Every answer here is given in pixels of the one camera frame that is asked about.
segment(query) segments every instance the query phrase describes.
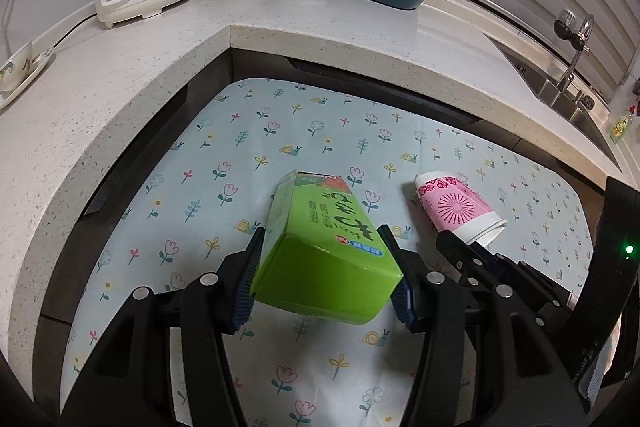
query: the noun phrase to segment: kitchen counter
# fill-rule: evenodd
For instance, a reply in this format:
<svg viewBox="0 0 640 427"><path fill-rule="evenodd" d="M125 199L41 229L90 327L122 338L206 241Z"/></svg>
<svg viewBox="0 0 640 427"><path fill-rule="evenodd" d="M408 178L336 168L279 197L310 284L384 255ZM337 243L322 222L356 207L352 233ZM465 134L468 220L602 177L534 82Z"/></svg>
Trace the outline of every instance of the kitchen counter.
<svg viewBox="0 0 640 427"><path fill-rule="evenodd" d="M520 136L604 187L636 186L540 103L472 24L367 0L190 0L107 30L95 18L0 115L0 349L31 394L33 340L65 240L148 120L229 47L301 58L396 84Z"/></svg>

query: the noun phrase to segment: countertop edge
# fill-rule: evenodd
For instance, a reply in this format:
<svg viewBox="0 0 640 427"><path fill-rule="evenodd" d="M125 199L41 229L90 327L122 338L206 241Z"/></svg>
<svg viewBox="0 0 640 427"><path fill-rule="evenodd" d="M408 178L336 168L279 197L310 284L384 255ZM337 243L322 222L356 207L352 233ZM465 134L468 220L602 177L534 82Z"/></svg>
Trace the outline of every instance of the countertop edge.
<svg viewBox="0 0 640 427"><path fill-rule="evenodd" d="M279 38L266 38L274 34ZM606 174L603 169L576 146L490 93L465 86L459 80L426 66L411 63L410 57L384 54L362 43L358 45L357 41L331 40L313 34L243 24L241 18L226 22L189 52L177 57L161 73L145 79L142 89L137 90L130 102L116 108L108 123L92 139L50 200L46 201L34 232L28 238L30 243L24 255L14 252L12 259L20 264L20 268L16 271L14 287L10 288L11 301L0 302L0 348L29 395L33 391L33 341L47 283L66 238L86 202L105 172L144 124L196 73L229 47L318 62L414 90L465 110L473 108L472 112L479 118L511 132L517 131L519 136L566 160L566 163L584 162L577 170L598 185L604 185ZM455 92L452 83L460 84L465 89ZM539 145L541 141L546 141L545 146ZM82 179L82 187L78 186L78 179Z"/></svg>

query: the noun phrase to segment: plate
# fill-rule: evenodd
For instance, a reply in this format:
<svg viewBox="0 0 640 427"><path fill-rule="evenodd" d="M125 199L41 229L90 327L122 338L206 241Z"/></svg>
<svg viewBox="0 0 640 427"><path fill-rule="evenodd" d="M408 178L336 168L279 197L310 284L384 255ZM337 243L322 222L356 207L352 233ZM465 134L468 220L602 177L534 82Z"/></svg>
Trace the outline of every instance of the plate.
<svg viewBox="0 0 640 427"><path fill-rule="evenodd" d="M0 109L5 108L7 105L12 103L16 98L18 98L18 96L20 96L21 92L29 87L29 84L31 84L36 79L36 77L40 74L40 71L42 71L47 65L52 54L53 48L47 48L33 59L32 64L35 65L35 69L31 71L30 75L25 78L24 81L22 81L20 86L16 87L15 90L13 90L7 97L4 97L2 96L2 94L0 94Z"/></svg>

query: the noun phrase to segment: faucet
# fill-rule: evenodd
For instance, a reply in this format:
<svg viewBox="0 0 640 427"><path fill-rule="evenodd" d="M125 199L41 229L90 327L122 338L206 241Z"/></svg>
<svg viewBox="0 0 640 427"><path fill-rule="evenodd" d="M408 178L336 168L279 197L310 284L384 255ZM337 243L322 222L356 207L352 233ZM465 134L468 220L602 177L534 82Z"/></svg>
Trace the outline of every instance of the faucet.
<svg viewBox="0 0 640 427"><path fill-rule="evenodd" d="M582 57L582 53L589 53L589 47L586 44L591 35L591 31L593 30L593 15L590 13L587 14L582 21L582 25L576 31L572 31L574 21L575 15L572 12L569 10L562 10L554 22L554 31L556 32L556 35L562 40L571 42L571 45L575 50L574 59L571 61L571 64L569 64L569 67L566 68L566 71L562 74L560 81L558 82L558 91L560 92L565 92L573 81L575 66L580 57Z"/></svg>

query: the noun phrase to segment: screw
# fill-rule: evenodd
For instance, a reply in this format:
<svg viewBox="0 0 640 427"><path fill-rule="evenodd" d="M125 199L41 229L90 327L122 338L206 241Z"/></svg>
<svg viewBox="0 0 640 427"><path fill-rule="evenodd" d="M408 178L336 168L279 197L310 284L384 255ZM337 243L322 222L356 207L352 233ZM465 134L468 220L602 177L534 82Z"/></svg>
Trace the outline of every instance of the screw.
<svg viewBox="0 0 640 427"><path fill-rule="evenodd" d="M508 299L513 295L513 288L508 284L498 284L495 287L495 292L500 296Z"/></svg>
<svg viewBox="0 0 640 427"><path fill-rule="evenodd" d="M211 286L218 282L218 276L214 273L206 273L200 277L200 284L203 286Z"/></svg>
<svg viewBox="0 0 640 427"><path fill-rule="evenodd" d="M146 286L140 286L140 288L136 288L135 290L133 290L132 295L136 301L142 301L142 299L146 299L146 297L149 295L149 288L147 288Z"/></svg>
<svg viewBox="0 0 640 427"><path fill-rule="evenodd" d="M444 283L444 275L440 272L429 272L427 274L427 280L431 283L431 284L442 284Z"/></svg>

